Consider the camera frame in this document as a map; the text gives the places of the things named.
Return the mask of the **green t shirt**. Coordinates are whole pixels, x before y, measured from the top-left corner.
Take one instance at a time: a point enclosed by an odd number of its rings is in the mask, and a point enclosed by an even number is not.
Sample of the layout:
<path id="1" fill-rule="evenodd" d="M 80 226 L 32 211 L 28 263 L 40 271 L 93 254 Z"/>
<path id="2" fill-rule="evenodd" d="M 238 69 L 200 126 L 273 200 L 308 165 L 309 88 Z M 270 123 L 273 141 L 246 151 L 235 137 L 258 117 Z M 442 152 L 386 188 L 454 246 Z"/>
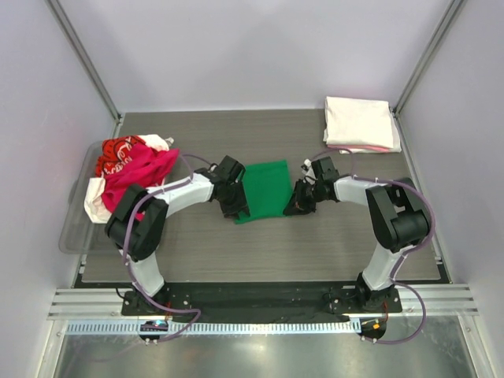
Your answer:
<path id="1" fill-rule="evenodd" d="M 288 163 L 280 160 L 248 165 L 243 187 L 250 214 L 240 212 L 235 224 L 284 217 L 293 192 Z"/>

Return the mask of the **clear plastic bin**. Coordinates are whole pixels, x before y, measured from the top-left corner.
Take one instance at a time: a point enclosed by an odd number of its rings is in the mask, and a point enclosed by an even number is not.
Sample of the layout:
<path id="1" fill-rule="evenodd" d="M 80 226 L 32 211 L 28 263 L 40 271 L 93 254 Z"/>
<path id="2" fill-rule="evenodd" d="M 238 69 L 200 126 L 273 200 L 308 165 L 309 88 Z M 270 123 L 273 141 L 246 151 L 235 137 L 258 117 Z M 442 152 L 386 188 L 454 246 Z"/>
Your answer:
<path id="1" fill-rule="evenodd" d="M 66 254 L 105 254 L 115 251 L 115 246 L 104 231 L 107 223 L 92 223 L 83 207 L 89 179 L 95 175 L 96 161 L 102 154 L 102 142 L 97 142 L 88 149 L 69 200 L 69 210 L 59 242 L 60 250 Z"/>

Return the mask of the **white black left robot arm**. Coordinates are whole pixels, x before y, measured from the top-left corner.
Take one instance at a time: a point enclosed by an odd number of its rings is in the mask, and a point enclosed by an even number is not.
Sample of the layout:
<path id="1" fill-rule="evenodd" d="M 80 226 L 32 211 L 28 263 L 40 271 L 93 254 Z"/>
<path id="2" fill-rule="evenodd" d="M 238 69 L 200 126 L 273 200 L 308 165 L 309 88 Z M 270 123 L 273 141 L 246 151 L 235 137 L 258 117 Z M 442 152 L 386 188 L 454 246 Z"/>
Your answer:
<path id="1" fill-rule="evenodd" d="M 168 292 L 156 251 L 165 221 L 190 206 L 217 201 L 223 216 L 236 220 L 250 213 L 243 186 L 244 165 L 225 156 L 183 180 L 160 187 L 132 184 L 108 220 L 105 233 L 120 252 L 140 304 L 152 314 L 170 312 Z"/>

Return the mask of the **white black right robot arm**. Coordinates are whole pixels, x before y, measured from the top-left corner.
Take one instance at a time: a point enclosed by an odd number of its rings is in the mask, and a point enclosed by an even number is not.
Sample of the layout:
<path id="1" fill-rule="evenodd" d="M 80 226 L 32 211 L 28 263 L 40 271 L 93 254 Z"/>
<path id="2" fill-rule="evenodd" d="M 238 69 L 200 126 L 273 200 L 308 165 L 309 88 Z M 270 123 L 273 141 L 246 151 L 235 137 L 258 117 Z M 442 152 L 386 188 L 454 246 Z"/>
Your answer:
<path id="1" fill-rule="evenodd" d="M 354 300 L 364 311 L 380 307 L 395 288 L 395 277 L 408 254 L 432 237 L 434 216 L 408 179 L 364 179 L 342 175 L 330 157 L 305 160 L 283 214 L 314 213 L 317 203 L 351 202 L 369 211 L 376 248 L 355 282 Z"/>

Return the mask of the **folded pink t shirt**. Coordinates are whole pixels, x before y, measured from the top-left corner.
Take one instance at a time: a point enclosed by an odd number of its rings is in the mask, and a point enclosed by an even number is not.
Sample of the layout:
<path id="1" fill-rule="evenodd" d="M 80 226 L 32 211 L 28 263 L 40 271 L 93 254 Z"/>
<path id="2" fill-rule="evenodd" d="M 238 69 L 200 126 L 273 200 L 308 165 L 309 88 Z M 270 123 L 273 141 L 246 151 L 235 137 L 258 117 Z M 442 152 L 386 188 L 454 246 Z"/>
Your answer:
<path id="1" fill-rule="evenodd" d="M 349 151 L 353 154 L 391 154 L 400 153 L 402 148 L 400 146 L 386 148 L 382 146 L 338 146 L 328 145 L 328 148 L 343 150 L 346 153 Z"/>

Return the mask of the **folded white t shirt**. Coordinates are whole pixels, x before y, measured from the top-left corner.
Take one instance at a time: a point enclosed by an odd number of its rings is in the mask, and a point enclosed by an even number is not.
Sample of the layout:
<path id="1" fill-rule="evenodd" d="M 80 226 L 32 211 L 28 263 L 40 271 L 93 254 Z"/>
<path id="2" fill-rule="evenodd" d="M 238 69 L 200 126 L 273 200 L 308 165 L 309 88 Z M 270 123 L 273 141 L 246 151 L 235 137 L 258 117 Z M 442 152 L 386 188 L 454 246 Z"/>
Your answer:
<path id="1" fill-rule="evenodd" d="M 387 101 L 328 96 L 324 116 L 327 146 L 401 146 Z"/>

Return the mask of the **magenta red t shirt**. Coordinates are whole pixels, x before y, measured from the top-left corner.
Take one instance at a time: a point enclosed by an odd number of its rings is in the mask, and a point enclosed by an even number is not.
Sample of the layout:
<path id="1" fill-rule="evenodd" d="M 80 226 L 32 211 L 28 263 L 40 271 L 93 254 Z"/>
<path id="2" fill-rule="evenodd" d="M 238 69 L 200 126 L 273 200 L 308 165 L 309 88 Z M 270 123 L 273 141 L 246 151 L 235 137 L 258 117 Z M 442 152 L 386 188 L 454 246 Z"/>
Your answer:
<path id="1" fill-rule="evenodd" d="M 113 213 L 125 191 L 132 185 L 161 186 L 180 155 L 179 149 L 155 150 L 149 146 L 132 149 L 133 160 L 120 172 L 106 176 L 101 194 L 105 208 Z"/>

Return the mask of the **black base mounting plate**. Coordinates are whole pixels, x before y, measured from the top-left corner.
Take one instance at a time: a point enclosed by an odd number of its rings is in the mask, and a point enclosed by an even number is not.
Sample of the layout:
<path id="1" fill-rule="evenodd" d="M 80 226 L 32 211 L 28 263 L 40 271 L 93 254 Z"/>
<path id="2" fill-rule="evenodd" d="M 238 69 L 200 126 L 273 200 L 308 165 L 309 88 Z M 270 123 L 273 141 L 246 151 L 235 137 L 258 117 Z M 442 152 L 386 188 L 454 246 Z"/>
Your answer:
<path id="1" fill-rule="evenodd" d="M 399 297 L 403 286 L 369 295 L 351 281 L 167 283 L 151 301 L 124 284 L 121 314 L 165 313 L 175 321 L 194 318 L 208 324 L 308 324 L 344 322 L 359 313 L 400 314 L 408 309 Z"/>

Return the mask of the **red printed t shirt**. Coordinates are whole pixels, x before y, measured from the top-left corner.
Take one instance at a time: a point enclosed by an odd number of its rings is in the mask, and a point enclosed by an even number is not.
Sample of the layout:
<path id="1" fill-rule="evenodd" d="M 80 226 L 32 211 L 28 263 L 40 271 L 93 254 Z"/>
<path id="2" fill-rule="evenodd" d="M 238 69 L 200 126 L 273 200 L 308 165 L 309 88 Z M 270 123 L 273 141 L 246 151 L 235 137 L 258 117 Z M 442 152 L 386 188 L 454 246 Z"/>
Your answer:
<path id="1" fill-rule="evenodd" d="M 137 135 L 128 135 L 102 142 L 102 154 L 98 157 L 94 168 L 94 176 L 106 176 L 120 172 L 133 160 L 132 149 L 140 145 L 143 149 L 146 143 Z"/>

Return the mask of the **white t shirt in bin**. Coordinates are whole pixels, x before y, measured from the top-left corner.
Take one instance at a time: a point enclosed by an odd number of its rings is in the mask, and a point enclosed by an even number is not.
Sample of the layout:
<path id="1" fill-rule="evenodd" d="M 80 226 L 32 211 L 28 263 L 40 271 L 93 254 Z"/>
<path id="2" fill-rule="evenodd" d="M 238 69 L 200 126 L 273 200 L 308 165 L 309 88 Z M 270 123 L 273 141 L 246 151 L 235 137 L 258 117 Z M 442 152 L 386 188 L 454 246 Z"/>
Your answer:
<path id="1" fill-rule="evenodd" d="M 147 146 L 155 150 L 171 150 L 170 148 L 174 143 L 174 139 L 165 139 L 156 134 L 137 136 L 143 139 Z M 94 224 L 105 224 L 112 215 L 112 213 L 105 208 L 101 199 L 104 187 L 104 178 L 93 176 L 89 179 L 83 207 L 91 222 Z"/>

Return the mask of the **right aluminium frame post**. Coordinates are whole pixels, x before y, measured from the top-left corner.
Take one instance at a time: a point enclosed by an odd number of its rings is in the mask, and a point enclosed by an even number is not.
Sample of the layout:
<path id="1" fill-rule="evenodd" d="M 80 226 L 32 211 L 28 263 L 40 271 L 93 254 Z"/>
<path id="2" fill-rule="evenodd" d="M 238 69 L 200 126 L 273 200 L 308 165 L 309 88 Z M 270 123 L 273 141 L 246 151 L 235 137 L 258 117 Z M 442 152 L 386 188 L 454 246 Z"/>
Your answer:
<path id="1" fill-rule="evenodd" d="M 448 7 L 444 10 L 443 15 L 435 26 L 435 29 L 428 40 L 426 47 L 423 49 L 411 75 L 409 76 L 396 105 L 392 108 L 392 113 L 396 118 L 398 118 L 399 114 L 406 107 L 411 95 L 415 91 L 423 75 L 428 70 L 429 65 L 435 58 L 439 48 L 442 46 L 444 39 L 447 37 L 465 4 L 466 0 L 449 1 Z"/>

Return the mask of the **aluminium frame post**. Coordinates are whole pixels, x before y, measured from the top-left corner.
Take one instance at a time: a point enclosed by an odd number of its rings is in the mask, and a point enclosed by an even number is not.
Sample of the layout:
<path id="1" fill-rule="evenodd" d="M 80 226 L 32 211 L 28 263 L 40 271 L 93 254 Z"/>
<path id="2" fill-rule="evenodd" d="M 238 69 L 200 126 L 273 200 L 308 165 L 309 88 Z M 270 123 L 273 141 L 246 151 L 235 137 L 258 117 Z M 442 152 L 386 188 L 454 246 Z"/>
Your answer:
<path id="1" fill-rule="evenodd" d="M 122 115 L 113 102 L 109 92 L 107 91 L 102 78 L 98 74 L 98 71 L 95 68 L 93 61 L 91 60 L 90 55 L 88 54 L 84 44 L 78 36 L 78 33 L 61 2 L 58 0 L 46 0 L 45 3 L 51 11 L 65 38 L 69 42 L 69 45 L 71 46 L 74 54 L 80 62 L 83 70 L 85 71 L 87 78 L 90 80 L 96 93 L 102 100 L 103 105 L 106 107 L 109 115 L 112 117 L 114 124 L 119 125 L 122 120 Z"/>
<path id="2" fill-rule="evenodd" d="M 448 7 L 444 10 L 443 15 L 435 26 L 435 29 L 428 40 L 426 47 L 423 49 L 411 75 L 409 76 L 396 105 L 392 108 L 392 113 L 396 118 L 398 118 L 399 114 L 406 107 L 411 95 L 415 91 L 423 75 L 428 70 L 429 65 L 435 58 L 439 48 L 442 46 L 444 39 L 447 37 L 465 4 L 466 0 L 449 1 Z"/>

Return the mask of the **left aluminium frame post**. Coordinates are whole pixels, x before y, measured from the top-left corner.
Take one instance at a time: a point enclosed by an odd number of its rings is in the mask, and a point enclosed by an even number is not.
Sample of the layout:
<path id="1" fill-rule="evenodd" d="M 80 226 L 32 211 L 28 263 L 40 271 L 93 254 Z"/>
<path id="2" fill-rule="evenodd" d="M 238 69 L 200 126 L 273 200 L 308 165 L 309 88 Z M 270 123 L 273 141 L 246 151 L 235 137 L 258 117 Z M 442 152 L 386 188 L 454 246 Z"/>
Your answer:
<path id="1" fill-rule="evenodd" d="M 114 124 L 119 125 L 122 120 L 122 115 L 113 102 L 109 92 L 107 91 L 102 78 L 98 74 L 98 71 L 95 68 L 93 61 L 91 60 L 90 55 L 88 54 L 84 44 L 78 36 L 78 33 L 61 2 L 58 0 L 46 0 L 45 3 L 51 11 L 65 38 L 69 42 L 69 45 L 71 46 L 74 54 L 80 62 L 83 70 L 85 71 L 87 78 L 90 80 L 96 93 L 102 100 L 103 105 L 106 107 L 109 115 L 112 117 Z"/>

